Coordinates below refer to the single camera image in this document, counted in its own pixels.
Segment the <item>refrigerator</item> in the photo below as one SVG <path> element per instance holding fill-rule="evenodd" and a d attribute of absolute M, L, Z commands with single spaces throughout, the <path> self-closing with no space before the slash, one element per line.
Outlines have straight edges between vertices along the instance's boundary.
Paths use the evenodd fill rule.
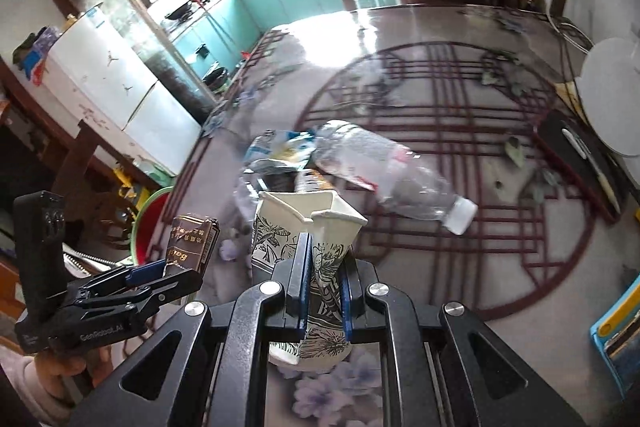
<path fill-rule="evenodd" d="M 121 154 L 178 175 L 200 126 L 97 7 L 51 47 L 42 84 Z"/>

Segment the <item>round table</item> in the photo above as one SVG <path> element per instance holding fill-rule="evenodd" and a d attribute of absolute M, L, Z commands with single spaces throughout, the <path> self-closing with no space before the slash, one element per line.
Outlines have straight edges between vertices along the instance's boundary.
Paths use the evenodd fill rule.
<path fill-rule="evenodd" d="M 504 19 L 523 33 L 509 31 Z M 391 214 L 370 192 L 337 180 L 343 197 L 369 219 L 353 246 L 357 257 L 374 262 L 381 280 L 418 302 L 461 301 L 485 320 L 532 305 L 576 266 L 595 222 L 575 187 L 555 188 L 542 204 L 531 195 L 531 179 L 545 165 L 531 142 L 532 126 L 558 103 L 545 80 L 557 69 L 553 38 L 537 14 L 492 8 L 340 12 L 275 28 L 193 150 L 150 258 L 162 255 L 177 214 L 217 218 L 221 239 L 240 227 L 233 190 L 255 136 L 341 119 L 433 155 L 458 193 L 479 205 L 472 225 L 456 237 L 437 222 Z M 491 85 L 482 83 L 486 72 Z M 524 148 L 523 169 L 504 156 L 510 136 Z M 496 181 L 506 188 L 497 190 Z M 248 236 L 235 241 L 248 253 Z M 243 263 L 215 260 L 207 284 L 226 301 L 250 282 Z"/>

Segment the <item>red decorative pattern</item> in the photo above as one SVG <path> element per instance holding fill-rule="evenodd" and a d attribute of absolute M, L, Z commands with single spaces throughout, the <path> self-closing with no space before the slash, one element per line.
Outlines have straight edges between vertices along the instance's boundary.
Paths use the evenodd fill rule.
<path fill-rule="evenodd" d="M 495 86 L 481 85 L 485 71 L 497 79 Z M 511 89 L 516 73 L 526 79 L 526 92 L 519 96 Z M 422 90 L 423 96 L 411 95 L 406 105 L 392 107 L 386 95 L 401 96 L 406 82 L 412 83 L 412 93 Z M 595 213 L 575 187 L 556 188 L 544 204 L 536 204 L 530 180 L 513 204 L 487 200 L 482 166 L 485 158 L 504 156 L 507 137 L 516 136 L 526 158 L 546 166 L 530 136 L 533 123 L 556 101 L 552 86 L 508 54 L 452 42 L 408 44 L 367 55 L 337 73 L 307 105 L 296 128 L 348 120 L 416 153 L 435 156 L 455 190 L 479 206 L 466 233 L 458 237 L 439 223 L 387 212 L 371 192 L 347 184 L 346 199 L 369 219 L 354 251 L 374 263 L 400 251 L 423 252 L 431 263 L 424 279 L 425 300 L 434 305 L 458 300 L 489 320 L 548 295 L 577 264 L 593 232 Z M 334 181 L 339 187 L 340 181 Z M 547 230 L 548 205 L 559 203 L 561 193 L 561 204 L 571 205 L 580 216 L 568 251 L 552 244 Z M 514 276 L 524 274 L 526 284 L 510 290 L 504 281 L 495 298 L 495 285 L 501 282 L 492 280 L 494 286 L 488 286 L 487 263 L 494 277 L 498 257 L 516 266 L 519 273 Z"/>

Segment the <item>cable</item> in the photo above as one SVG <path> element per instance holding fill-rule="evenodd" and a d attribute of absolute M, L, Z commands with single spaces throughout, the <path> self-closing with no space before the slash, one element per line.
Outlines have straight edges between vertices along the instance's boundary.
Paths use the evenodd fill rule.
<path fill-rule="evenodd" d="M 578 31 L 584 38 L 585 40 L 587 40 L 589 42 L 589 44 L 591 45 L 591 47 L 594 46 L 593 41 L 589 38 L 589 36 L 583 32 L 580 28 L 578 28 L 578 26 L 571 24 L 571 23 L 567 23 L 567 22 L 563 22 L 560 23 L 559 25 L 556 25 L 556 22 L 554 21 L 553 17 L 551 16 L 551 4 L 547 3 L 547 7 L 546 7 L 546 18 L 548 19 L 549 23 L 551 24 L 551 27 L 555 30 L 556 33 L 558 33 L 559 35 L 562 36 L 562 38 L 569 42 L 569 44 L 571 44 L 572 46 L 574 46 L 575 48 L 579 49 L 582 53 L 584 53 L 585 55 L 587 55 L 589 53 L 589 51 L 582 45 L 578 44 L 578 42 L 574 41 L 569 35 L 567 35 L 566 33 L 564 33 L 558 26 L 568 26 L 570 28 L 575 29 L 576 31 Z"/>

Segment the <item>bottle cap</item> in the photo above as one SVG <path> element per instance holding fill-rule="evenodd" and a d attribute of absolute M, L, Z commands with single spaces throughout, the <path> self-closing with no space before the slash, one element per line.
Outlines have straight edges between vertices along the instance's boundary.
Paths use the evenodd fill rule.
<path fill-rule="evenodd" d="M 454 234 L 460 235 L 468 229 L 477 211 L 478 206 L 473 201 L 458 198 L 447 214 L 443 225 Z"/>

